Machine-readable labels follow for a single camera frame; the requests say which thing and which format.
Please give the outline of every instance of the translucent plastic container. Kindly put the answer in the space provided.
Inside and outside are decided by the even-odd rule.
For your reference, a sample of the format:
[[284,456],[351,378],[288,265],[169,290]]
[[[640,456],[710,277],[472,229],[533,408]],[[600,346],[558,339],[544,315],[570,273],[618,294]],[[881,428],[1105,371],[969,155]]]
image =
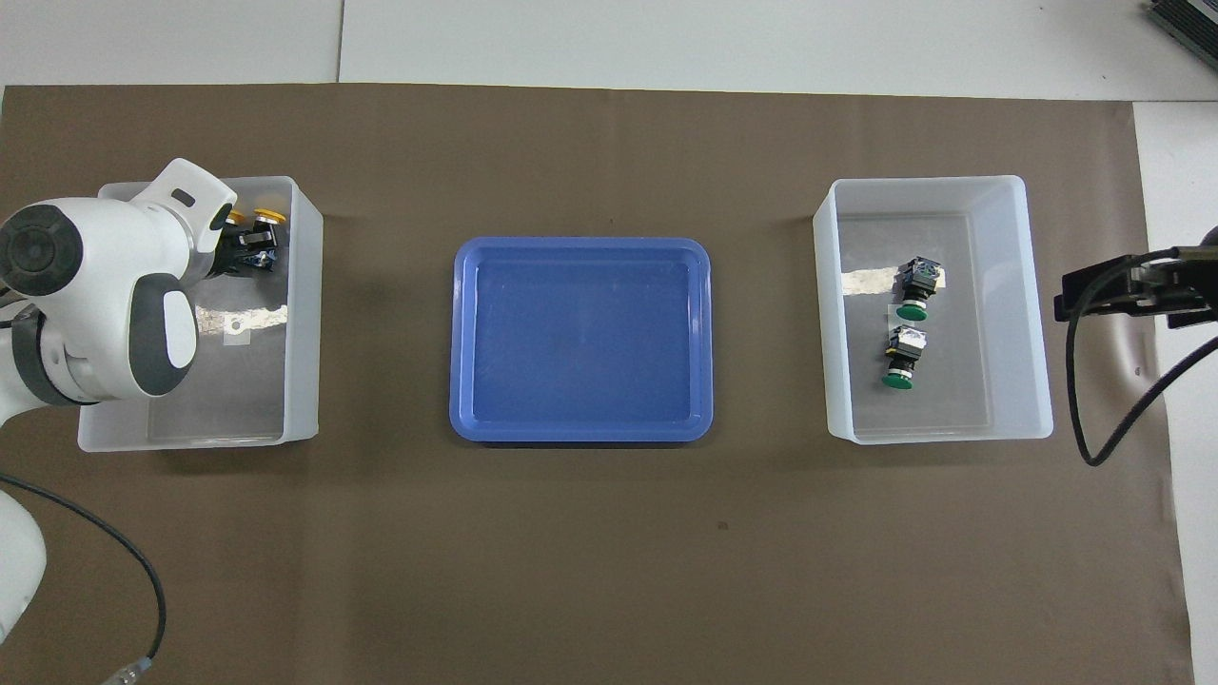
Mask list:
[[[829,433],[860,445],[1052,433],[1022,179],[842,179],[812,225]],[[896,268],[915,256],[945,271],[924,322],[893,313]],[[898,323],[928,336],[911,390],[881,382]]]
[[[199,322],[190,373],[163,397],[80,408],[86,452],[278,445],[317,435],[322,333],[322,213],[289,177],[225,178],[236,210],[287,217],[270,273],[188,289]],[[146,183],[112,183],[129,200]]]

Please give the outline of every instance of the brown paper sheet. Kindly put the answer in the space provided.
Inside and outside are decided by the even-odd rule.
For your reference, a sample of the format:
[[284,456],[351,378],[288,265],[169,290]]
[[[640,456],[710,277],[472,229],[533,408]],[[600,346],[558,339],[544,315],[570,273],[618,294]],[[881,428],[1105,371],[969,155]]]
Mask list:
[[[1084,466],[1051,321],[1063,272],[1145,247],[1128,104],[10,88],[0,215],[173,156],[292,176],[325,215],[320,435],[89,456],[71,410],[0,430],[0,468],[93,507],[161,569],[169,628],[150,685],[1191,681],[1162,410]],[[829,183],[1009,173],[1032,206],[1054,435],[832,438],[810,222]],[[702,241],[708,436],[459,439],[452,260],[498,234]],[[1151,325],[1088,322],[1080,350],[1097,441],[1157,373]],[[50,566],[0,681],[99,681],[146,648],[146,581],[88,524],[18,496]]]

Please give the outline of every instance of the white table surface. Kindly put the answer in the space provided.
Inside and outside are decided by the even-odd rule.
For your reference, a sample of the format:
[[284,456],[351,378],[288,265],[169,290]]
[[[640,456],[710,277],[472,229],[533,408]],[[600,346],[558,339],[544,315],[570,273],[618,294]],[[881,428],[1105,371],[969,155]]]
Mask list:
[[[1195,244],[1218,224],[1218,73],[1140,7],[1140,0],[0,0],[0,85],[375,80],[1134,100],[1151,246]],[[1161,322],[1161,368],[1212,329],[1167,332]],[[1206,685],[1218,685],[1216,373],[1218,360],[1207,360],[1167,394],[1192,658]]]

